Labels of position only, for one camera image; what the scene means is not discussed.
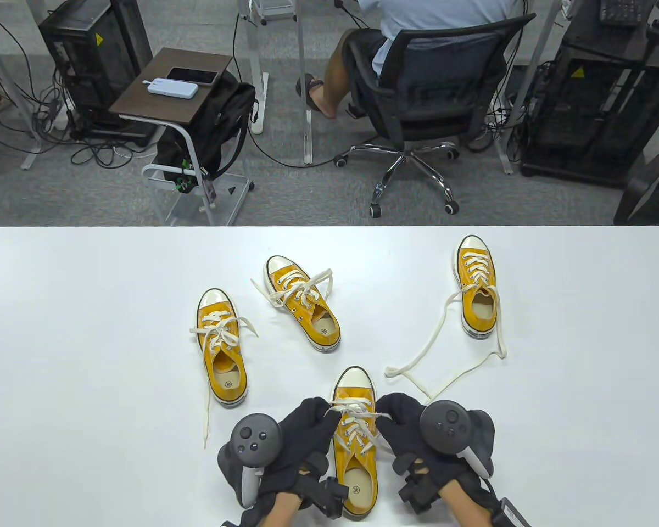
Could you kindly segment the person's left hand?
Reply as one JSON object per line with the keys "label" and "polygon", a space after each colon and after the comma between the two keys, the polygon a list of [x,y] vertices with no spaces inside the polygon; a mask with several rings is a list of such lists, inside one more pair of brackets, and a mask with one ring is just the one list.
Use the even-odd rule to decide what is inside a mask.
{"label": "person's left hand", "polygon": [[283,444],[278,457],[264,469],[259,495],[291,494],[301,471],[309,471],[315,479],[324,473],[306,467],[310,455],[322,454],[330,448],[340,417],[322,397],[309,397],[280,422]]}

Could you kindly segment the person's right hand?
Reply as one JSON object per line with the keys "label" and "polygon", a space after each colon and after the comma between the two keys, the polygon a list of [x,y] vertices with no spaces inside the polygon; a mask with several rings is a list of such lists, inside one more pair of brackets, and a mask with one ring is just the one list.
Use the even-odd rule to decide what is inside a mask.
{"label": "person's right hand", "polygon": [[389,417],[377,417],[376,426],[395,459],[411,457],[410,467],[416,471],[427,470],[438,490],[452,481],[457,481],[468,494],[483,490],[480,477],[465,460],[440,453],[427,444],[419,425],[424,409],[417,399],[403,393],[384,395],[377,400],[377,412]]}

